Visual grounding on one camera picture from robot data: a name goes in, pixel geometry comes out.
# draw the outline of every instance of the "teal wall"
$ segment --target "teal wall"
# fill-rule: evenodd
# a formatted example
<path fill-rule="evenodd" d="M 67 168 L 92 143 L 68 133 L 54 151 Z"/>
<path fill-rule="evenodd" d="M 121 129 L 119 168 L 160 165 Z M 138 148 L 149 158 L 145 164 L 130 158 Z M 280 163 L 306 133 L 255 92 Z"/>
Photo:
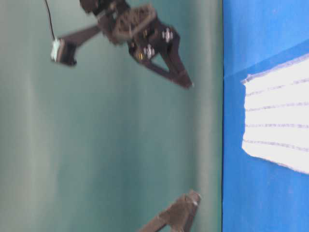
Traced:
<path fill-rule="evenodd" d="M 57 35 L 95 22 L 49 2 Z M 101 35 L 55 65 L 43 1 L 1 0 L 1 232 L 135 231 L 189 189 L 193 231 L 221 230 L 222 4 L 150 2 L 182 36 L 189 91 Z"/>

